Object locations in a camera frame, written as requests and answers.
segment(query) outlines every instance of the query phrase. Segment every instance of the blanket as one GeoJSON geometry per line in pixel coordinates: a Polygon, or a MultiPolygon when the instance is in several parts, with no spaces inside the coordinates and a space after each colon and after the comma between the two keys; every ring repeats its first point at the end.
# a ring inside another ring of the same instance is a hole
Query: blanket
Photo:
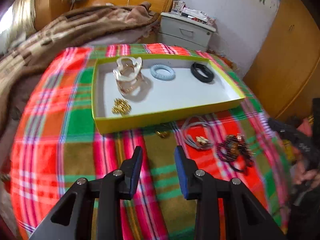
{"type": "Polygon", "coordinates": [[[69,11],[0,61],[0,132],[4,131],[10,90],[22,76],[43,72],[64,48],[81,46],[97,37],[140,28],[157,20],[159,14],[148,12],[150,3],[139,6],[92,6],[69,11]]]}
{"type": "MultiPolygon", "coordinates": [[[[267,114],[246,85],[218,57],[169,47],[164,44],[111,45],[67,48],[43,74],[22,115],[12,149],[12,205],[23,239],[79,178],[104,177],[130,158],[135,146],[143,149],[143,164],[137,193],[121,202],[124,240],[193,239],[196,201],[186,201],[180,191],[173,152],[182,145],[198,167],[217,179],[240,178],[277,224],[285,230],[285,203],[290,187],[289,164],[281,140],[265,119],[267,114]],[[91,111],[91,81],[97,58],[138,53],[178,54],[205,57],[225,71],[242,89],[246,99],[228,111],[204,115],[212,126],[189,130],[220,143],[228,134],[244,135],[255,153],[248,174],[237,173],[219,160],[215,146],[197,151],[182,139],[184,120],[170,122],[171,134],[160,138],[157,126],[101,135],[91,111]]],[[[97,217],[95,204],[92,239],[97,217]]],[[[225,239],[223,208],[220,208],[221,239],[225,239]]]]}

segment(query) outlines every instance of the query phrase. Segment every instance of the nightstand drawer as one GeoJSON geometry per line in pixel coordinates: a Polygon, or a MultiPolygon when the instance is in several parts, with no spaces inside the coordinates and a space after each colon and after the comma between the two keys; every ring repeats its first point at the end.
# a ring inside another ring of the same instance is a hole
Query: nightstand drawer
{"type": "Polygon", "coordinates": [[[164,33],[158,33],[158,42],[168,46],[179,46],[185,49],[201,50],[203,52],[206,52],[207,50],[207,48],[200,46],[196,43],[193,43],[191,41],[186,41],[184,39],[174,37],[164,33]]]}
{"type": "Polygon", "coordinates": [[[162,17],[159,32],[191,41],[205,48],[212,34],[199,26],[168,17],[162,17]]]}

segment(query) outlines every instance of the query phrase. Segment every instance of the nightstand top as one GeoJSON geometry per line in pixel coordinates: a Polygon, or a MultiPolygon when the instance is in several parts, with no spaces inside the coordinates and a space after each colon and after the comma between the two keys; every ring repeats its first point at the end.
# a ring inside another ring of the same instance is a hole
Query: nightstand top
{"type": "Polygon", "coordinates": [[[173,18],[173,19],[180,20],[180,21],[183,21],[183,22],[187,22],[187,23],[202,27],[202,28],[204,28],[204,29],[206,29],[208,31],[216,32],[216,28],[214,28],[212,26],[209,26],[209,25],[206,25],[206,24],[203,24],[203,23],[200,23],[200,22],[196,22],[194,20],[191,20],[190,18],[183,17],[183,16],[180,16],[180,15],[177,15],[177,14],[171,14],[171,13],[164,13],[163,12],[163,13],[161,13],[161,16],[162,17],[173,18]]]}

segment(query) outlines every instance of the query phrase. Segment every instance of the curtain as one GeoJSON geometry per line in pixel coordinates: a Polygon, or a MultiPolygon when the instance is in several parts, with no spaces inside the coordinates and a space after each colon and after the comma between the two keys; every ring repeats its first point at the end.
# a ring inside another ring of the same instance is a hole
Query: curtain
{"type": "Polygon", "coordinates": [[[19,36],[26,37],[35,33],[34,22],[36,18],[35,0],[15,0],[12,5],[12,25],[9,29],[7,48],[19,36]]]}

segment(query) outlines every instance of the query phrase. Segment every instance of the screw head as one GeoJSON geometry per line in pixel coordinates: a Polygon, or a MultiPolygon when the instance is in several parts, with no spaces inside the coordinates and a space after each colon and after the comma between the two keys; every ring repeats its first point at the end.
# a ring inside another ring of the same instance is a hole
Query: screw head
{"type": "Polygon", "coordinates": [[[113,175],[114,176],[116,176],[116,177],[118,177],[118,176],[120,176],[120,175],[122,175],[122,171],[121,170],[115,170],[114,172],[113,172],[113,175]]]}
{"type": "Polygon", "coordinates": [[[82,185],[86,182],[85,178],[79,178],[77,179],[77,184],[82,185]]]}
{"type": "Polygon", "coordinates": [[[201,177],[205,174],[205,171],[204,170],[196,170],[196,175],[201,177]]]}
{"type": "Polygon", "coordinates": [[[239,185],[241,183],[241,180],[238,179],[238,178],[233,178],[232,180],[232,183],[235,184],[235,185],[239,185]]]}

